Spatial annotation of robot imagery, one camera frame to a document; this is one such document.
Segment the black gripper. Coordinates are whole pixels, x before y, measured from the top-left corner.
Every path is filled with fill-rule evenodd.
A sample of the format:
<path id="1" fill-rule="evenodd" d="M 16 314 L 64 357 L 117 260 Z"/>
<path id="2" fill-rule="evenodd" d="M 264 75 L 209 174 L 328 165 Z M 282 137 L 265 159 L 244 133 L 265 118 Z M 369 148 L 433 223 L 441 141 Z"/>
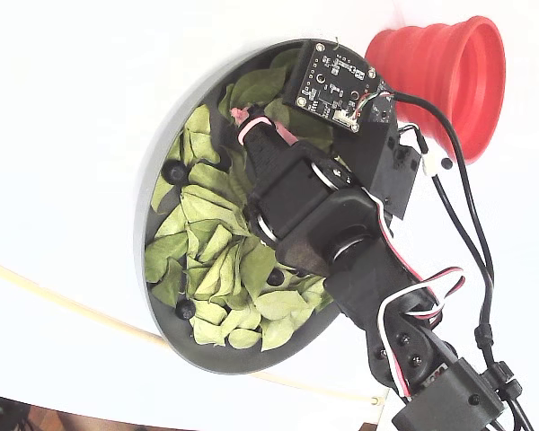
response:
<path id="1" fill-rule="evenodd" d="M 278 244 L 330 194 L 353 186 L 350 170 L 323 151 L 287 150 L 297 137 L 260 106 L 231 108 L 230 115 L 257 177 L 246 215 L 266 244 Z"/>

